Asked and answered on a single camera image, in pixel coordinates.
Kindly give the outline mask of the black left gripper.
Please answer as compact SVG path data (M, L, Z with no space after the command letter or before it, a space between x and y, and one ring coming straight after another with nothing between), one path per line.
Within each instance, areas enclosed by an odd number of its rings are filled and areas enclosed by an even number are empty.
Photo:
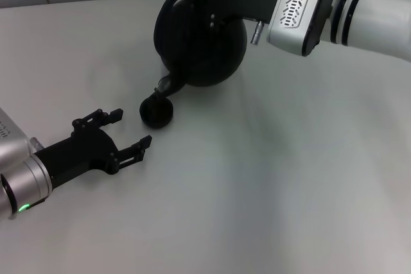
M141 162L152 143L151 135L118 150L114 141L100 129L122 118L121 108L110 113L97 109L73 121L70 137L38 151L36 156L46 168L52 187L57 188L90 170L114 175L120 169Z

